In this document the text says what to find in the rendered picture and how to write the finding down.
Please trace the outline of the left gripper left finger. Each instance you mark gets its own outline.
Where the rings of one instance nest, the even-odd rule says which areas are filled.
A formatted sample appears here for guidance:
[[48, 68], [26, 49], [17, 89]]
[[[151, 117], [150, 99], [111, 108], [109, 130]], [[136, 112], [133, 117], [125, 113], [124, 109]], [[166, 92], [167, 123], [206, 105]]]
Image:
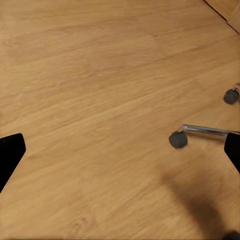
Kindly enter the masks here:
[[22, 133], [0, 138], [0, 193], [26, 152]]

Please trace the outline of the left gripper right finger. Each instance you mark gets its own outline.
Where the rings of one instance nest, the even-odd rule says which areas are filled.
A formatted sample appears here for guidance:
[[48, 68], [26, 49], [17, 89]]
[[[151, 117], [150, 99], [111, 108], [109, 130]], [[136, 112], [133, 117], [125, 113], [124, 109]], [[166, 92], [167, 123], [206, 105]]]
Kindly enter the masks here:
[[240, 173], [240, 135], [229, 133], [225, 141], [224, 151]]

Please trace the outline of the swivel chair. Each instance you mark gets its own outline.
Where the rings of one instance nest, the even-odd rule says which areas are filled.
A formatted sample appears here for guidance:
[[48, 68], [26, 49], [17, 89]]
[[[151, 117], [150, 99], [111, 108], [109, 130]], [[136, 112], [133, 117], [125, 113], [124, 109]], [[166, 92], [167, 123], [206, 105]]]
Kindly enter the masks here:
[[[240, 97], [240, 83], [236, 83], [231, 89], [227, 90], [224, 95], [224, 101], [226, 103], [234, 103]], [[185, 146], [188, 142], [186, 135], [184, 132], [197, 133], [197, 134], [205, 134], [210, 136], [217, 136], [222, 138], [227, 138], [229, 133], [240, 135], [238, 131], [230, 131], [223, 129], [215, 129], [208, 127], [199, 127], [193, 125], [181, 125], [179, 129], [172, 133], [169, 137], [169, 143], [173, 148], [181, 148]], [[240, 234], [237, 232], [227, 234], [223, 240], [240, 240]]]

